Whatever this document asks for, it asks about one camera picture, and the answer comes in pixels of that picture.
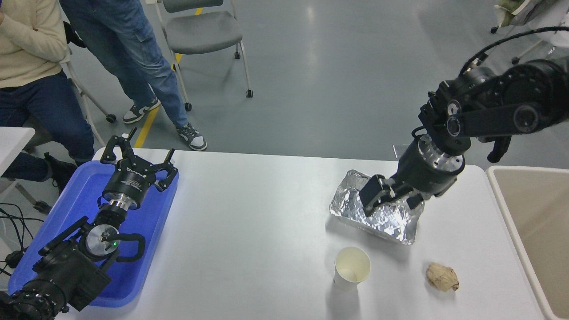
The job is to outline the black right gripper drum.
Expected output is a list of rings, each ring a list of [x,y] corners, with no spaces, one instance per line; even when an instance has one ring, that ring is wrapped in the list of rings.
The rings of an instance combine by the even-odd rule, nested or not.
[[[453,156],[438,148],[432,139],[414,139],[398,161],[391,176],[398,184],[440,196],[463,172],[463,156]]]

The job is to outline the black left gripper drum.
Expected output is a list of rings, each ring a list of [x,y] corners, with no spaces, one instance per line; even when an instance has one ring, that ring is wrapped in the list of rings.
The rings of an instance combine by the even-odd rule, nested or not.
[[[130,199],[129,208],[140,208],[150,185],[156,181],[155,173],[150,172],[153,164],[146,160],[120,160],[115,172],[102,191],[102,196],[111,202],[113,199]]]

